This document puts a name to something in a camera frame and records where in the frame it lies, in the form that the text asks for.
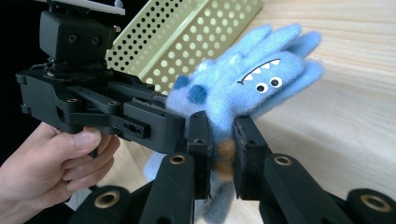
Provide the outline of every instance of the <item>toy mouth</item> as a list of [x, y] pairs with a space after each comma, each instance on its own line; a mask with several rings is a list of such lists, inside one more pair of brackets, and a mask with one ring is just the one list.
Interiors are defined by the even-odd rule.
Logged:
[[237, 81], [237, 83], [244, 85], [245, 81], [253, 80], [253, 76], [259, 75], [259, 74], [265, 72], [266, 70], [270, 69], [271, 66], [273, 66], [273, 65], [274, 66], [279, 65], [279, 63], [280, 63], [280, 59], [273, 59], [269, 62], [266, 62], [266, 63], [262, 64], [261, 66], [255, 68], [253, 71], [251, 71], [247, 75], [245, 75], [244, 78], [242, 78], [242, 80], [240, 80], [240, 81]]

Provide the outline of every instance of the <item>white tooth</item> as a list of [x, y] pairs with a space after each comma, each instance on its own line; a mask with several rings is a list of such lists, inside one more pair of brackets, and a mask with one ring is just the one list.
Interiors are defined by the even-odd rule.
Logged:
[[270, 64], [269, 63], [265, 63], [262, 68], [264, 69], [270, 69]]
[[247, 77], [245, 77], [244, 81], [250, 81], [253, 80], [253, 76], [251, 74], [247, 75]]
[[275, 60], [275, 61], [272, 61], [271, 63], [272, 63], [272, 64], [274, 64], [274, 65], [278, 65], [278, 64], [279, 64], [279, 62], [280, 62], [280, 60], [279, 60], [279, 59], [277, 59], [277, 60]]
[[256, 68], [252, 73], [260, 74], [261, 72], [262, 72], [262, 70], [260, 70], [260, 68]]

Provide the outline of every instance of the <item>wood grain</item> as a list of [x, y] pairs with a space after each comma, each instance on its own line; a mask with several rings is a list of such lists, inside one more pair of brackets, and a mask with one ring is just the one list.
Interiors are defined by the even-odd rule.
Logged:
[[[339, 197], [369, 188], [396, 200], [396, 2], [269, 1], [246, 31], [299, 22], [323, 39], [310, 56], [323, 78], [256, 120], [274, 152], [295, 157]], [[150, 150], [123, 143], [101, 185], [145, 183]], [[234, 200], [226, 223], [262, 223], [257, 202]]]

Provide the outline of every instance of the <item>stuffed toy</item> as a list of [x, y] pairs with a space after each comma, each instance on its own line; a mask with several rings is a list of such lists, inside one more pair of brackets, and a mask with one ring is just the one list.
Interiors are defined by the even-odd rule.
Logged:
[[[256, 119], [316, 82], [323, 74], [319, 62], [308, 56], [320, 43], [316, 31], [302, 35], [300, 24], [273, 31], [260, 26], [244, 35], [216, 60], [205, 60], [189, 76], [178, 76], [166, 100], [166, 109], [183, 116], [205, 111], [213, 152], [211, 197], [195, 202], [195, 219], [221, 223], [233, 198], [233, 120]], [[154, 152], [145, 165], [148, 181], [157, 174], [163, 154]]]

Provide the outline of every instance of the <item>green perforated basket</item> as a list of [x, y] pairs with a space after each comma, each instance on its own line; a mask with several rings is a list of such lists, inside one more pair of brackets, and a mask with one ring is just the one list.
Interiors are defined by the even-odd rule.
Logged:
[[167, 94], [177, 75], [217, 58], [262, 8], [260, 0], [151, 0], [106, 54], [108, 68]]

